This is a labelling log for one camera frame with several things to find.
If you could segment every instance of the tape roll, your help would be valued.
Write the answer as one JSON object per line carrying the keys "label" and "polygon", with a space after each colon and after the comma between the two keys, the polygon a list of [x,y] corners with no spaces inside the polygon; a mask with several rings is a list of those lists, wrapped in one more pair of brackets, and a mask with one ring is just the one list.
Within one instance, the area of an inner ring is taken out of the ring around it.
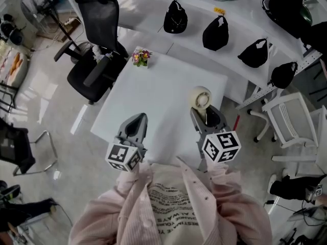
{"label": "tape roll", "polygon": [[210,106],[211,102],[212,95],[207,88],[197,86],[192,90],[190,95],[190,104],[194,109],[203,111]]}

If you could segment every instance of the white t-shirt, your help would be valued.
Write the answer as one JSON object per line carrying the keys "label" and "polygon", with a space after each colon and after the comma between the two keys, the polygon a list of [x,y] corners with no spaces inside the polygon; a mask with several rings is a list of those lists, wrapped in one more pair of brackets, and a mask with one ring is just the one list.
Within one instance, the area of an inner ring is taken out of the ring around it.
{"label": "white t-shirt", "polygon": [[151,169],[148,194],[162,245],[203,244],[180,168],[152,164]]}

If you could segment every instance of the shoe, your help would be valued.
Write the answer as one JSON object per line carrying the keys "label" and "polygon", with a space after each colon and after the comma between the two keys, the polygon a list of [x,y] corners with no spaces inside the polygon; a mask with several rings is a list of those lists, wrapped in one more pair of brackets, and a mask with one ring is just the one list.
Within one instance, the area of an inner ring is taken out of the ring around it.
{"label": "shoe", "polygon": [[267,189],[267,192],[269,194],[270,194],[271,186],[276,180],[277,180],[277,175],[276,174],[273,174],[272,176],[270,176],[269,183],[268,183],[268,189]]}
{"label": "shoe", "polygon": [[283,171],[282,171],[282,178],[285,178],[286,176],[289,176],[290,173],[288,171],[288,169],[284,168]]}

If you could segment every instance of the black office chair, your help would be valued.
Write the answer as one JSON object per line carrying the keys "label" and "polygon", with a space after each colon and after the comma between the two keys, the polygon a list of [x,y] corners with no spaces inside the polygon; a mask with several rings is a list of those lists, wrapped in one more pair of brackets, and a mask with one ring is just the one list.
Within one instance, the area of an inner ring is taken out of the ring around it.
{"label": "black office chair", "polygon": [[[58,161],[57,153],[48,131],[44,131],[33,142],[29,142],[28,132],[26,128],[15,128],[0,118],[0,160],[17,165],[13,176],[43,173]],[[33,157],[30,144],[36,144],[45,134],[50,138],[55,161],[43,170],[28,173],[27,171],[35,164],[35,158]]]}
{"label": "black office chair", "polygon": [[98,64],[93,59],[92,49],[83,56],[69,49],[66,43],[55,56],[57,61],[66,53],[78,62],[70,71],[68,82],[90,104],[97,102],[116,81],[126,64],[126,49],[117,40],[119,4],[117,0],[75,0],[84,20],[87,39],[101,48],[102,54],[113,52],[113,58],[104,57]]}

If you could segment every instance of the white chair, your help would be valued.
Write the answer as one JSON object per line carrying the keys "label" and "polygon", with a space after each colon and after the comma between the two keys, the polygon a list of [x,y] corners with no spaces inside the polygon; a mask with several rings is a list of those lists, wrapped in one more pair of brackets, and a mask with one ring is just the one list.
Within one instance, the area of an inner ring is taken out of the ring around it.
{"label": "white chair", "polygon": [[300,162],[297,176],[320,175],[327,171],[327,146],[325,146],[327,142],[324,142],[327,139],[326,108],[323,106],[310,113],[299,92],[281,96],[281,90],[278,90],[275,98],[269,102],[264,101],[263,113],[248,110],[250,115],[266,120],[264,129],[254,138],[254,141],[261,140],[269,126],[272,126],[274,129],[272,141],[278,138],[281,148],[288,148],[289,155],[273,156],[273,161]]}

